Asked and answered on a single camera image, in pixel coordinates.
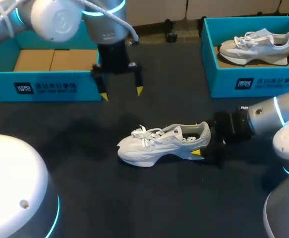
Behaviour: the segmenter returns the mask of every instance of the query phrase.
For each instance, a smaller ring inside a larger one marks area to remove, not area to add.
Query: shoe heel
[[[284,56],[281,56],[281,57],[267,56],[267,57],[264,57],[262,60],[267,63],[275,64],[275,65],[288,65],[289,63],[288,57],[284,57]]]

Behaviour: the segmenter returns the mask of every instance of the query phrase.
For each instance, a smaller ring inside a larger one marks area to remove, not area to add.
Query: shoelace
[[[251,44],[251,45],[258,45],[258,43],[256,43],[254,41],[254,39],[252,39],[249,35],[254,33],[253,31],[247,32],[244,37],[234,37],[234,43],[237,47],[241,48],[242,46],[246,45],[246,44]]]
[[[155,142],[161,142],[159,139],[161,135],[164,135],[165,132],[160,128],[154,128],[150,130],[146,130],[144,126],[140,125],[141,128],[134,130],[131,132],[136,138],[140,138],[142,142],[142,146],[149,148],[151,145],[154,145]]]

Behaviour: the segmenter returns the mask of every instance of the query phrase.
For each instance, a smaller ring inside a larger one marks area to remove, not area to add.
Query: shoe box
[[[286,34],[289,16],[205,18],[201,54],[212,98],[274,97],[289,92],[289,64],[277,66],[253,60],[238,66],[218,56],[217,46],[222,42],[263,28]]]
[[[1,102],[100,101],[91,76],[99,61],[84,22],[64,43],[26,31],[0,44]]]

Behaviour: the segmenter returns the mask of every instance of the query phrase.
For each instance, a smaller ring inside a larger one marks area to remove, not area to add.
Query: box logo
[[[250,89],[253,83],[253,78],[239,78],[235,85],[235,90]]]
[[[14,83],[18,94],[34,94],[30,83]]]

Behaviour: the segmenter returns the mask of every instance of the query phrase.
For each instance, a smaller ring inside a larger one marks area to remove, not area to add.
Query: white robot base
[[[0,238],[61,236],[60,201],[38,152],[0,135]]]

